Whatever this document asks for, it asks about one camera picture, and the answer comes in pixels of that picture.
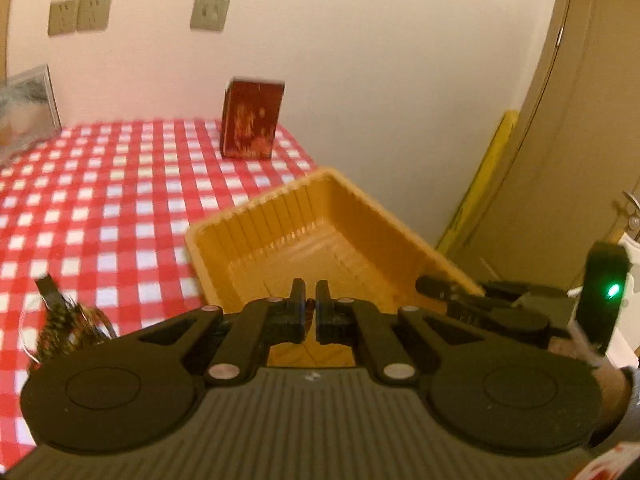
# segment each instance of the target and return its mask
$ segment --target wrist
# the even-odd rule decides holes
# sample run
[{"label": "wrist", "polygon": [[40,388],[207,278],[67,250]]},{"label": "wrist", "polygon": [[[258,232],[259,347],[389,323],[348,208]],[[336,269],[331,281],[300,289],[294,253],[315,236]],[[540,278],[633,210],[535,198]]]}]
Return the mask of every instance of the wrist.
[{"label": "wrist", "polygon": [[611,432],[625,416],[631,400],[632,385],[622,370],[609,363],[593,371],[600,385],[602,406],[596,422],[596,432]]}]

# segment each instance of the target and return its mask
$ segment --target electrical socket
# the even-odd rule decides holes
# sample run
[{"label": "electrical socket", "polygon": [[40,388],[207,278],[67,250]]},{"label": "electrical socket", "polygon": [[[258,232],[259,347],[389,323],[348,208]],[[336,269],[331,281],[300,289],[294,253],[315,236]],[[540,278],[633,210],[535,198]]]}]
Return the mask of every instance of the electrical socket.
[{"label": "electrical socket", "polygon": [[76,30],[105,30],[111,0],[79,0]]},{"label": "electrical socket", "polygon": [[76,19],[78,16],[78,0],[57,0],[51,2],[49,6],[49,28],[47,33],[50,36],[59,34],[70,34],[76,30]]},{"label": "electrical socket", "polygon": [[195,0],[191,13],[191,30],[222,32],[228,8],[229,0]]}]

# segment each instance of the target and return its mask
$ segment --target yellow board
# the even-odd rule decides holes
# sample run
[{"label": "yellow board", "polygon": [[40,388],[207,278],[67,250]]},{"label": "yellow board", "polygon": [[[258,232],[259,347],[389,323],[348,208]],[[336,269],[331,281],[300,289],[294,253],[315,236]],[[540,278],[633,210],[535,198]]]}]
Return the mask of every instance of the yellow board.
[{"label": "yellow board", "polygon": [[442,254],[447,254],[456,237],[460,233],[462,226],[468,219],[473,209],[478,205],[484,190],[489,184],[492,174],[495,171],[504,147],[507,145],[507,141],[511,136],[511,132],[518,121],[518,112],[516,110],[508,110],[502,116],[500,125],[494,134],[494,138],[489,145],[489,148],[484,154],[484,158],[480,163],[480,167],[476,172],[476,176],[471,182],[471,186],[466,192],[465,197],[458,206],[456,214],[453,215],[453,219],[449,223],[449,227],[442,235],[442,238],[438,242],[436,249]]},{"label": "yellow board", "polygon": [[[412,304],[444,313],[415,291],[422,274],[482,290],[444,256],[335,170],[322,169],[193,225],[185,236],[207,303],[238,312],[268,296],[287,297],[294,278],[313,297],[328,280],[334,298],[360,298],[382,312]],[[278,345],[279,366],[353,365],[350,349],[319,345],[312,329],[301,346]]]}]

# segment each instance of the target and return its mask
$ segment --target round pad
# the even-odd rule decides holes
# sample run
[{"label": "round pad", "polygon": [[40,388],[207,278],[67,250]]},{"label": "round pad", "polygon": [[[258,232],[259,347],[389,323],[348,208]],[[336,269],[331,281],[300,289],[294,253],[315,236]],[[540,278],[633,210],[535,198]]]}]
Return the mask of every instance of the round pad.
[{"label": "round pad", "polygon": [[488,317],[518,333],[539,333],[549,325],[546,316],[523,308],[494,308]]},{"label": "round pad", "polygon": [[453,346],[429,401],[455,433],[508,454],[549,454],[587,442],[598,383],[573,359],[500,339]]},{"label": "round pad", "polygon": [[122,368],[93,368],[75,375],[66,384],[73,402],[90,410],[110,410],[136,398],[140,378]]},{"label": "round pad", "polygon": [[55,359],[31,375],[20,404],[37,441],[114,452],[148,444],[184,420],[196,389],[170,348],[109,345]]}]

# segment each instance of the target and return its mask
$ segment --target door handle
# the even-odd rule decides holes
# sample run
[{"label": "door handle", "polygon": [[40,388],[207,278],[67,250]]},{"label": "door handle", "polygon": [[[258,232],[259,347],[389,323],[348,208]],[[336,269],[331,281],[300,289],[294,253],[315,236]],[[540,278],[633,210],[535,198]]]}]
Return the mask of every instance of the door handle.
[{"label": "door handle", "polygon": [[629,217],[627,225],[630,231],[638,231],[634,237],[634,240],[637,242],[640,239],[640,202],[628,191],[623,191],[622,194],[633,204],[635,208],[633,215]]}]

